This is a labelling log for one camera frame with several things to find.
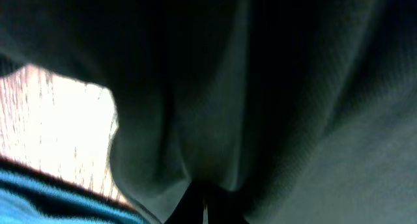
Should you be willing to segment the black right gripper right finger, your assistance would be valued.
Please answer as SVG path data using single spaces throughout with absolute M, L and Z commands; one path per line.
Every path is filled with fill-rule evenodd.
M 207 187 L 207 210 L 209 224 L 248 224 L 232 194 L 218 186 Z

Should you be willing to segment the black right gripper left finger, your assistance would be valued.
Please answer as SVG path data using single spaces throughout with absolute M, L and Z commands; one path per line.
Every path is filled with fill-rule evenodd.
M 201 184 L 192 182 L 165 224 L 202 224 L 203 210 Z

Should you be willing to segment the blue polo shirt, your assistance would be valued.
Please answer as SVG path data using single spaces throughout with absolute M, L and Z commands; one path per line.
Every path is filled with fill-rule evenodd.
M 3 75 L 108 88 L 122 194 L 248 223 L 416 222 L 416 0 L 1 0 Z

